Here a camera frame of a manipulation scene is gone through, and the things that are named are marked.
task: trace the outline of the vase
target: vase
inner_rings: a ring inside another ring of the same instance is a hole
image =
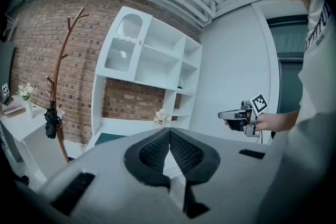
[[[31,120],[33,118],[33,109],[32,107],[32,102],[30,101],[30,98],[27,101],[23,101],[25,109],[26,109],[26,114],[27,117]]]

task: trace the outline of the white shelving unit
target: white shelving unit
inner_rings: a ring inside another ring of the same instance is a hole
[[[132,135],[154,128],[151,121],[101,116],[106,78],[166,89],[163,108],[177,116],[170,125],[187,129],[201,57],[202,46],[190,37],[149,14],[122,7],[105,38],[96,66],[91,106],[92,139],[87,150],[94,146],[102,132]],[[181,94],[181,105],[174,109],[177,94]]]

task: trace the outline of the white door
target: white door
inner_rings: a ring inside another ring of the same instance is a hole
[[[96,74],[134,81],[139,57],[152,16],[122,7],[102,46]]]

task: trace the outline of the white table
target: white table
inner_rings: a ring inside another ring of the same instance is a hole
[[[14,96],[14,102],[9,106],[20,105],[21,98]],[[46,136],[46,109],[32,104],[33,119],[29,119],[25,109],[10,114],[0,114],[0,121],[13,136],[20,155],[32,175],[44,183],[57,170],[66,165],[57,139]]]

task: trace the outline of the black umbrella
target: black umbrella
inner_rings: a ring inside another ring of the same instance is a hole
[[[56,137],[56,129],[57,125],[59,123],[59,118],[55,111],[55,101],[50,100],[50,108],[47,109],[46,114],[44,114],[44,117],[47,121],[46,123],[46,135],[47,137],[51,139],[55,139]]]

